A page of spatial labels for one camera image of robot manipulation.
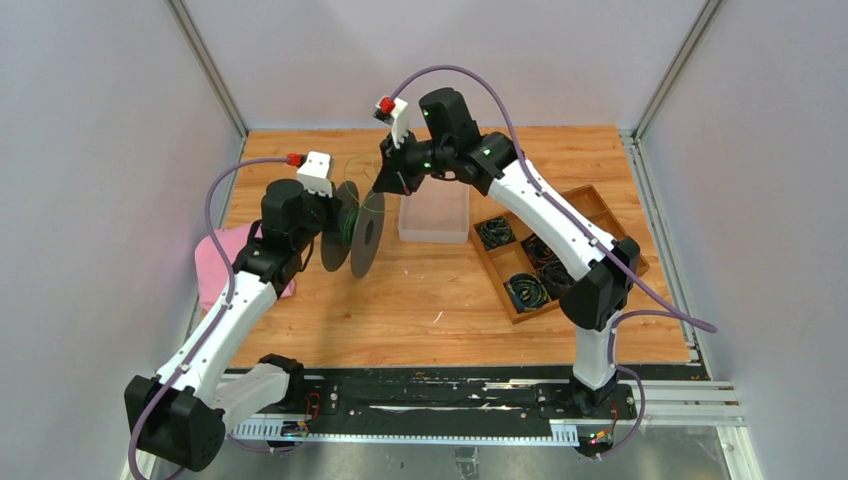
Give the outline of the dark grey perforated spool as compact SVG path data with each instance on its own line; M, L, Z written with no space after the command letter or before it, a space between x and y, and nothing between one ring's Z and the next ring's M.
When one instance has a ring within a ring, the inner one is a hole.
M379 249L385 222L383 193L368 190L360 197L353 181L344 181L333 200L339 208L330 217L329 229L321 234L324 269L337 271L349 259L352 275L363 278L371 269Z

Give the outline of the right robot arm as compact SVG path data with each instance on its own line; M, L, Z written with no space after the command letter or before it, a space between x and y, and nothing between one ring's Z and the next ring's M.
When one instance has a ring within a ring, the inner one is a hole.
M586 219L542 178L503 133L482 134L462 94L450 87L423 96L419 107L429 139L410 131L407 103L390 96L374 107L390 132L379 149L377 193L410 196L425 177L451 174L521 220L549 247L574 282L559 296L576 328L571 400L582 415L609 407L618 375L611 359L611 323L627 304L640 260L630 237L618 240Z

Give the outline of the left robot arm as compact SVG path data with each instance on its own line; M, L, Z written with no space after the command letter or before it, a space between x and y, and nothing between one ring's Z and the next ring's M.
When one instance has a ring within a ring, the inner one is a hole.
M305 269L319 235L341 235L355 220L358 191L351 182L311 191L283 179L266 188L261 217L244 247L224 261L228 276L198 328L157 372L134 377L124 392L131 440L128 466L143 478L138 452L198 472L211 464L228 434L273 404L283 413L306 400L304 367L269 354L238 379L222 385L232 357L260 317Z

